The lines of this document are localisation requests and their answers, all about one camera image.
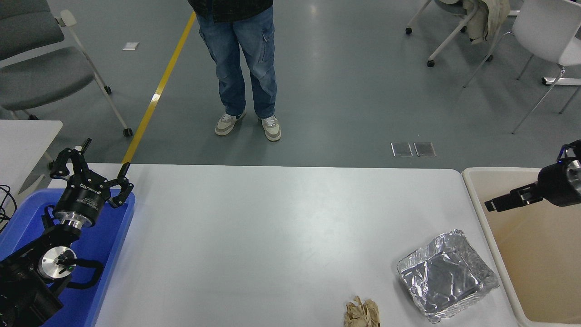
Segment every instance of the office chair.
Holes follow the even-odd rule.
[[[532,53],[525,67],[517,77],[517,80],[521,79],[522,74],[534,56],[556,63],[561,69],[559,76],[537,104],[518,123],[512,131],[515,134],[521,124],[535,111],[563,76],[565,67],[581,65],[581,40],[575,38],[575,34],[580,26],[581,5],[578,3],[572,2],[571,0],[525,1],[514,21],[512,31],[503,34],[502,37],[495,40],[488,54],[481,61],[470,79],[464,84],[464,87],[474,78],[486,62],[486,58],[492,54],[495,47],[505,35],[513,35],[525,49]]]
[[[27,109],[45,105],[79,91],[93,80],[123,125],[123,135],[133,131],[119,114],[106,86],[72,26],[76,20],[68,10],[55,18],[46,0],[0,0],[0,61],[32,49],[64,40],[61,27],[69,27],[78,44],[0,67],[0,107],[14,119],[24,111],[29,119],[36,116]]]
[[[421,13],[424,11],[424,9],[426,9],[426,7],[428,6],[428,4],[431,1],[432,0],[426,0],[424,5],[419,9],[419,11],[414,15],[414,17],[412,17],[410,22],[407,23],[406,34],[409,35],[412,33],[413,30],[412,30],[411,26],[415,23],[416,20],[418,20]],[[474,7],[472,8],[472,10],[470,12],[467,12],[466,9],[464,9],[462,7],[462,1],[470,1],[470,0],[458,0],[458,2],[451,4],[451,5],[443,3],[440,0],[433,0],[433,1],[438,5],[438,7],[442,8],[445,11],[450,12],[454,15],[464,16],[464,19],[462,19],[460,24],[458,24],[458,27],[456,27],[452,31],[452,33],[450,33],[450,35],[448,35],[448,37],[444,40],[444,42],[442,42],[442,44],[440,44],[440,46],[428,57],[428,67],[434,67],[434,65],[436,64],[434,61],[436,56],[448,45],[448,43],[450,43],[452,41],[452,39],[459,32],[462,32],[462,33],[466,32],[466,24],[468,23],[468,21],[470,21],[472,19],[472,17],[474,17],[476,12],[478,11],[478,5],[474,5]]]

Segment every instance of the chair backrest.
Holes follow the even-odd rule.
[[[0,60],[63,40],[46,0],[0,0]]]
[[[581,5],[571,0],[525,0],[512,31],[535,56],[558,63],[581,26]]]

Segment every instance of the sneaker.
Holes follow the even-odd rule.
[[[220,117],[220,120],[218,120],[218,124],[216,124],[216,129],[214,131],[216,132],[216,134],[220,136],[227,135],[234,128],[234,124],[239,119],[242,119],[242,117],[244,117],[245,114],[246,111],[243,111],[238,116],[230,116],[227,113],[223,114],[222,117]]]
[[[262,127],[264,134],[269,141],[278,141],[281,138],[281,126],[278,124],[278,119],[275,116],[262,118]]]

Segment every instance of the beige plastic bin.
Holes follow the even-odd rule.
[[[484,202],[536,182],[537,168],[468,168],[464,182],[524,327],[581,327],[581,205],[547,200],[504,212]]]

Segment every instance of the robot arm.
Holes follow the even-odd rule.
[[[105,202],[113,208],[123,205],[133,184],[125,176],[129,163],[123,165],[113,180],[90,170],[84,159],[90,143],[89,138],[80,150],[67,148],[59,153],[51,178],[67,180],[68,161],[73,164],[74,174],[53,207],[54,217],[45,209],[42,235],[0,261],[0,327],[44,324],[63,307],[59,295],[65,288],[92,287],[103,272],[103,264],[99,261],[77,258],[70,248],[71,243],[80,238],[81,228],[96,224]],[[110,188],[115,185],[121,186],[121,192],[111,198]],[[71,282],[71,274],[77,266],[94,270],[88,282]]]
[[[561,147],[557,163],[541,169],[537,182],[511,190],[484,204],[488,211],[505,211],[543,199],[565,207],[581,203],[581,140]]]

